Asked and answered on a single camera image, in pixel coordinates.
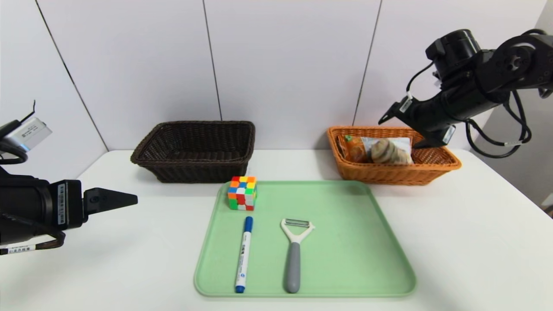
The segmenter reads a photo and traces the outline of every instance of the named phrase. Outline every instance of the rubik's cube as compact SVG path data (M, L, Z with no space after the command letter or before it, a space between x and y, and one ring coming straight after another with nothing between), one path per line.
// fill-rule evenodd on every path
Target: rubik's cube
M257 199L255 177L233 177L228 187L228 203L233 210L253 211Z

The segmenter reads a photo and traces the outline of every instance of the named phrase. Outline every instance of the blue marker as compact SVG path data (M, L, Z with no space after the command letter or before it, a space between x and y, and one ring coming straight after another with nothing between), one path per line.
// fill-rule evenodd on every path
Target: blue marker
M246 274L248 273L249 244L252 239L253 218L246 217L244 222L244 234L242 235L242 247L238 259L238 272L236 273L236 292L243 293L246 289Z

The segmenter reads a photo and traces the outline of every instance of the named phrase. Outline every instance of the white wall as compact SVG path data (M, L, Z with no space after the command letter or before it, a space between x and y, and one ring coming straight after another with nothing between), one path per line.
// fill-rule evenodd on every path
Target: white wall
M207 12L202 0L39 0L109 149L135 148L159 122L221 115L253 121L257 148L325 147L327 127L353 122L363 74L355 125L376 125L435 39L469 28L496 48L544 3L383 0L365 72L379 0L205 0ZM434 95L434 81L429 70L413 93ZM468 148L463 132L451 147Z
M553 0L547 0L536 27L553 34L552 18ZM535 204L541 205L553 193L553 96L541 99L537 90L520 90L519 95L528 126L532 130L532 140L504 159L490 159L473 153ZM511 107L517 110L513 99ZM520 135L520 125L502 107L494 110L483 130L488 136L502 142L515 141ZM476 141L476 145L492 154L503 154L509 150L493 146L481 138Z
M482 49L495 49L533 28L544 4L545 0L383 0L355 125L376 125L390 105L405 96L409 79L430 63L425 49L436 39L468 28ZM413 82L415 97L427 99L439 92L433 70ZM483 125L490 113L474 120ZM397 119L385 123L402 124ZM464 125L457 126L450 147L469 149Z
M223 120L258 149L328 146L351 125L379 0L206 0Z
M40 0L110 150L160 122L220 120L202 0Z
M0 125L32 111L53 133L13 174L55 182L76 178L106 152L80 101L33 0L2 0Z

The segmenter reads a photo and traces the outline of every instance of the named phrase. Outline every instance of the tabletop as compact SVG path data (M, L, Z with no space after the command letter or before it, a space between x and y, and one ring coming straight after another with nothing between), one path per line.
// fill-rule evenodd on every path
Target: tabletop
M162 184L104 154L83 190L139 204L91 215L55 250L0 258L0 310L553 310L553 221L468 151L427 186L369 185L417 276L403 298L207 298L193 276L220 184ZM256 150L259 180L339 179L328 150Z

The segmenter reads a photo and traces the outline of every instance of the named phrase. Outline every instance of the snack bag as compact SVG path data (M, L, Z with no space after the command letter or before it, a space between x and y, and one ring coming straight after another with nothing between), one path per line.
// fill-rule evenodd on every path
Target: snack bag
M409 137L338 136L344 159L354 163L412 164Z

